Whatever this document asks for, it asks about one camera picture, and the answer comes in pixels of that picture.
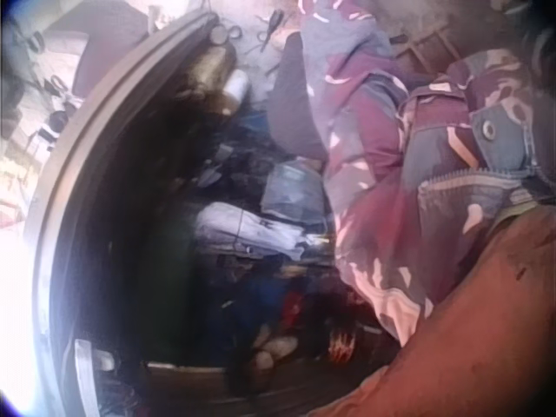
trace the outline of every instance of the metal snap button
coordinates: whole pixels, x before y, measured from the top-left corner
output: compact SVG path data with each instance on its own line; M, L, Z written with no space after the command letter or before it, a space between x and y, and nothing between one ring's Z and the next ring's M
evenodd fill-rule
M483 135L485 135L485 138L488 139L489 141L494 140L494 137L496 135L496 129L494 128L492 122L487 120L486 122L483 123Z

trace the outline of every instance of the sleeve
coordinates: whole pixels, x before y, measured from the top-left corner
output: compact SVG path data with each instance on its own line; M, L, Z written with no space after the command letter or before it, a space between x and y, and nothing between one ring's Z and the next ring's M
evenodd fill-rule
M301 0L299 7L307 91L328 152L336 266L403 345L421 315L397 289L406 268L391 268L404 215L398 180L405 134L397 113L408 91L388 36L356 0Z

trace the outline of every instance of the zipper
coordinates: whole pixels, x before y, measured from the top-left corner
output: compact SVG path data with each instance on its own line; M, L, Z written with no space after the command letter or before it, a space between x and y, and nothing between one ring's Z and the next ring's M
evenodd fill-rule
M460 169L449 174L439 175L435 178L430 180L424 181L419 186L419 191L424 191L427 188L436 186L443 182L451 182L454 180L458 180L464 178L466 176L471 175L478 175L478 176L488 176L491 178L495 178L498 180L507 180L507 181L520 181L528 176L531 176L531 172L529 170L521 170L521 171L502 171L502 170L493 170L489 168L467 168L467 169Z

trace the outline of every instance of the metal rim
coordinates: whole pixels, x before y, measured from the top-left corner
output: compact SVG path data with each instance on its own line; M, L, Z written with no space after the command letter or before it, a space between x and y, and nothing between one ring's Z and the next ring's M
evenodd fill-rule
M95 144L99 138L116 137L117 132L107 129L109 122L126 99L132 94L137 95L139 83L144 83L149 75L158 70L157 76L149 79L149 88L141 91L142 103L137 103L134 109L126 109L127 118L119 120L121 126L163 86L187 54L207 42L211 29L217 23L216 14L198 10L176 20L132 50L99 82L74 115L41 174L25 224L24 240L34 262L36 360L43 397L52 415L64 416L67 411L64 410L51 349L54 337L50 325L52 272L57 239L66 220L64 217L68 214L70 197L74 199L78 193L83 193L75 188L76 181L83 175L87 160L95 151L98 152Z

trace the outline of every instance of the camouflage clothing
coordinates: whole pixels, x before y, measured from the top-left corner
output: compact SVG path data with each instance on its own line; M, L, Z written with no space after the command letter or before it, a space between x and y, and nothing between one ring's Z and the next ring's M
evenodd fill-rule
M299 7L336 264L404 345L496 222L551 194L539 179L526 68L490 50L408 91L387 35L355 0Z

